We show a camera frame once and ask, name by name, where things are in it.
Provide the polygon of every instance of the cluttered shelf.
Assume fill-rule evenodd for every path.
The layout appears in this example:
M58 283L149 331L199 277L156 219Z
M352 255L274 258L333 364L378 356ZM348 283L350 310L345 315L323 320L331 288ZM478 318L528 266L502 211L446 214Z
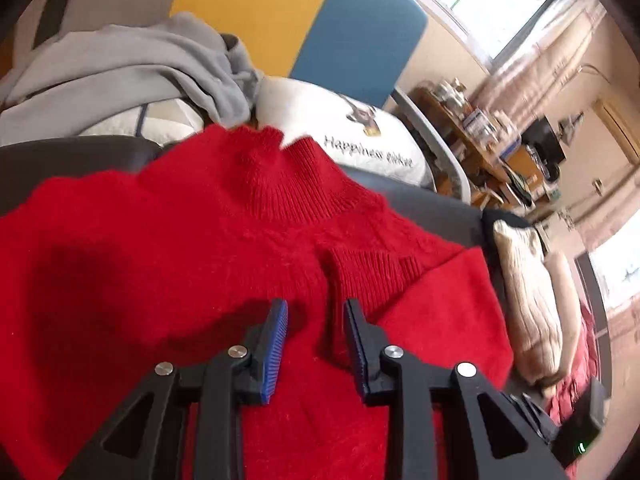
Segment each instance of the cluttered shelf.
M409 97L456 154L472 187L472 204L527 216L557 200L564 153L548 121L537 120L519 134L504 113L474 109L463 91L457 79L426 82ZM407 118L396 115L411 131ZM417 132L414 138L433 160ZM450 194L447 176L433 169L438 192Z

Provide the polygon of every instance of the pink cloth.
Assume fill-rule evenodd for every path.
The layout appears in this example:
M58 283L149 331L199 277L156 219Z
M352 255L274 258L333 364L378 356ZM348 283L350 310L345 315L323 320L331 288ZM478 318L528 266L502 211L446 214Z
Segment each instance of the pink cloth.
M575 403L589 386L591 378L600 375L593 313L583 302L580 302L580 310L582 311L582 330L571 374L558 383L556 394L548 407L549 416L556 424L562 424L571 416ZM566 470L572 480L576 478L577 468L578 463L574 462Z

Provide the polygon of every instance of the silver bolt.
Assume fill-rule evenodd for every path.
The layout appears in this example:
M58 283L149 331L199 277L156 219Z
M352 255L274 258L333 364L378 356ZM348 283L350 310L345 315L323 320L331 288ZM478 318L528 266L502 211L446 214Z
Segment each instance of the silver bolt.
M458 373L463 377L473 377L478 370L471 363L460 363Z
M399 346L389 345L385 348L385 355L391 357L392 359L399 359L404 355L404 350L402 350Z
M172 373L174 373L174 366L171 363L163 361L156 365L156 374L165 376L171 375Z
M242 345L233 345L229 350L226 351L226 353L229 354L229 357L239 359L246 355L247 349Z

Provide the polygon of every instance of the red garment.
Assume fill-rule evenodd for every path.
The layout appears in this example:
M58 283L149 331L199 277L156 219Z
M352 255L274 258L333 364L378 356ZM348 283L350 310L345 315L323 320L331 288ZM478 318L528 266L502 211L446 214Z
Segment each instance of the red garment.
M344 360L342 303L427 362L511 368L480 249L427 234L311 139L212 126L137 176L52 178L0 219L0 443L57 478L159 361L204 362L289 302L271 404L244 410L247 478L383 477L386 409Z
M589 386L591 378L600 375L595 335L596 322L593 318L593 312L583 302L580 302L580 310L582 312L582 327L574 362L571 365L571 373L558 383L556 394L548 406L549 416L558 425L572 415L575 403ZM569 478L575 479L578 474L578 461L572 463L566 469L566 473Z

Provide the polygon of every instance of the gray blanket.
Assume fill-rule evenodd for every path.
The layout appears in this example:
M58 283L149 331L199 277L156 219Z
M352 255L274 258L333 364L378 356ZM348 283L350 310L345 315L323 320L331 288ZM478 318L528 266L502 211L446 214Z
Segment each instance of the gray blanket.
M188 98L223 126L246 121L261 74L241 41L188 12L149 28L52 38L0 82L0 146L66 137L137 106Z

